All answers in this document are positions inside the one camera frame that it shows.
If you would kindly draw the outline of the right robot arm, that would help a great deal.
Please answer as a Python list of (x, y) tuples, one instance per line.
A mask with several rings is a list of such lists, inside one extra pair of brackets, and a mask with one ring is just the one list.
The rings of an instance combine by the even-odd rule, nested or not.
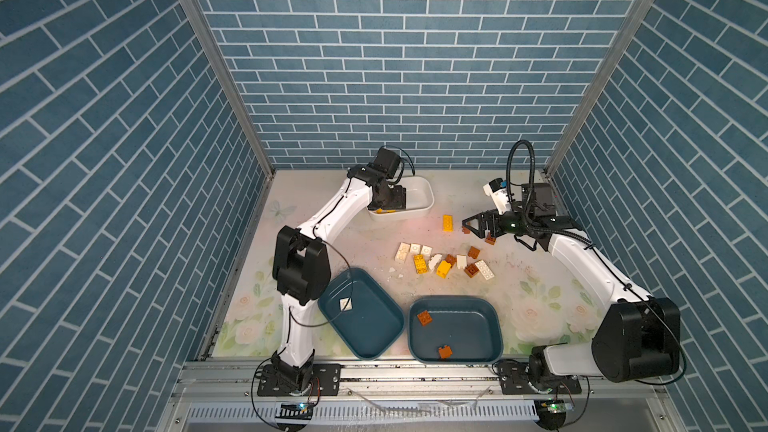
[(517, 200), (507, 181), (494, 179), (483, 187), (493, 208), (462, 222), (481, 239), (510, 235), (531, 251), (549, 253), (593, 290), (605, 310), (590, 342), (534, 348), (527, 369), (530, 383), (540, 387), (567, 376), (656, 386), (677, 380), (687, 367), (678, 306), (632, 282), (571, 217), (557, 214), (554, 206), (536, 204), (538, 187), (523, 187)]

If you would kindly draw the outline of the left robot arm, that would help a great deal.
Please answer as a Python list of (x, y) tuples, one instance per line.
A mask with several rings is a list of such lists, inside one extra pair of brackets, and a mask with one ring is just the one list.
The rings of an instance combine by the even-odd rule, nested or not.
[(338, 191), (318, 212), (297, 227), (277, 234), (272, 277), (281, 295), (283, 337), (273, 364), (286, 372), (312, 367), (312, 326), (298, 323), (311, 312), (331, 280), (329, 251), (338, 235), (361, 211), (402, 210), (406, 191), (400, 184), (401, 156), (386, 147), (373, 160), (351, 167)]

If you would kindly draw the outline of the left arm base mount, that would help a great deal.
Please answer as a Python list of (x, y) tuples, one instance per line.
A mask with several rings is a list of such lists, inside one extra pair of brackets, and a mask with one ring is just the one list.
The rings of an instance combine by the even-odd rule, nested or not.
[(342, 367), (339, 363), (315, 363), (311, 368), (268, 363), (257, 374), (259, 397), (288, 397), (312, 393), (320, 397), (337, 396)]

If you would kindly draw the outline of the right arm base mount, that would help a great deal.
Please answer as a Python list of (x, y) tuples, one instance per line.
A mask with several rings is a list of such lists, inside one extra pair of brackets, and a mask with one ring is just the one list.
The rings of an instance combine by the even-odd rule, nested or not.
[(544, 365), (502, 359), (491, 366), (504, 395), (552, 395), (582, 393), (579, 379), (571, 375), (554, 375)]

